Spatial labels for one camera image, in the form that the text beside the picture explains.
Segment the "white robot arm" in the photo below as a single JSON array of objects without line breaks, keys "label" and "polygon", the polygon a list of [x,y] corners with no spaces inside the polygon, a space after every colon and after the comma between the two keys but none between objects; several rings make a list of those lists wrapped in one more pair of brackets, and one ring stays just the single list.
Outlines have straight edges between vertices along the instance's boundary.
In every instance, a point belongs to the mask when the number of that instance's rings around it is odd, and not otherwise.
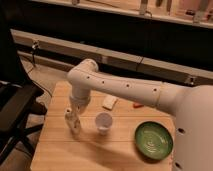
[{"label": "white robot arm", "polygon": [[83,111],[93,90],[156,108],[175,117],[172,171],[213,171],[213,85],[187,87],[102,74],[85,59],[67,74],[71,108]]}]

